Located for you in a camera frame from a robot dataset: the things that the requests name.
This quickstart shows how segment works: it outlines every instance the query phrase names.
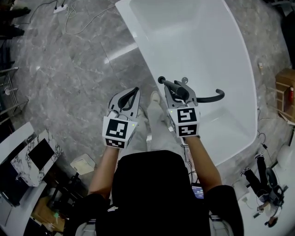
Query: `electrical outlet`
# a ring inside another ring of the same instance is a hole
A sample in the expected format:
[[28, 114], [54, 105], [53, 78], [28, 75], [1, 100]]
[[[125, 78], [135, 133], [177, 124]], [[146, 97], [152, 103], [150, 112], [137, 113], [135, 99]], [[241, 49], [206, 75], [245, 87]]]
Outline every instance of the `electrical outlet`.
[[55, 13], [66, 10], [67, 6], [68, 6], [67, 4], [64, 4], [64, 7], [59, 6], [56, 10], [53, 11], [53, 13], [55, 14]]

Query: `black t-shirt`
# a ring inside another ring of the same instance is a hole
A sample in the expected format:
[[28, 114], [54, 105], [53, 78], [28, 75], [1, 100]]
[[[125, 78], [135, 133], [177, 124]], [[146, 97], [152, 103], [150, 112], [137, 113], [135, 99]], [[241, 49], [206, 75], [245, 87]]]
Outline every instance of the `black t-shirt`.
[[197, 199], [183, 159], [170, 151], [136, 153], [118, 163], [112, 186], [117, 210], [91, 194], [75, 203], [65, 235], [96, 219], [96, 234], [184, 233], [210, 235], [209, 211], [227, 221], [235, 236], [244, 235], [243, 221], [232, 187], [222, 185]]

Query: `phone screen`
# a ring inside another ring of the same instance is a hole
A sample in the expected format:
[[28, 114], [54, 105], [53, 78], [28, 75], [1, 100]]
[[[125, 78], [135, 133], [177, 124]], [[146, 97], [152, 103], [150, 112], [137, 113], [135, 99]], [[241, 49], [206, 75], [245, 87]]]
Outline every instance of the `phone screen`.
[[204, 193], [202, 187], [192, 186], [195, 197], [198, 199], [204, 199]]

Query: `red object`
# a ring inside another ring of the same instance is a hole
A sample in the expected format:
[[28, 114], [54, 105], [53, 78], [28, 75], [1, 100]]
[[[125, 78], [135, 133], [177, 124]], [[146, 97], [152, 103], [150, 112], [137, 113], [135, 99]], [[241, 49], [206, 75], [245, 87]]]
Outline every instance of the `red object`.
[[289, 101], [292, 103], [293, 103], [293, 98], [294, 98], [294, 88], [291, 87], [289, 92]]

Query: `white bathtub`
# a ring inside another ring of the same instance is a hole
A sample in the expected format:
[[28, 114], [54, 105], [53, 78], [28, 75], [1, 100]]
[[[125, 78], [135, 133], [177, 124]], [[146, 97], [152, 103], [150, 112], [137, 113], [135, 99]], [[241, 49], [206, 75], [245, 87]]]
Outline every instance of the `white bathtub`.
[[223, 0], [121, 0], [116, 4], [158, 87], [164, 76], [183, 77], [197, 97], [225, 92], [200, 104], [201, 140], [216, 165], [256, 138], [257, 102], [248, 52]]

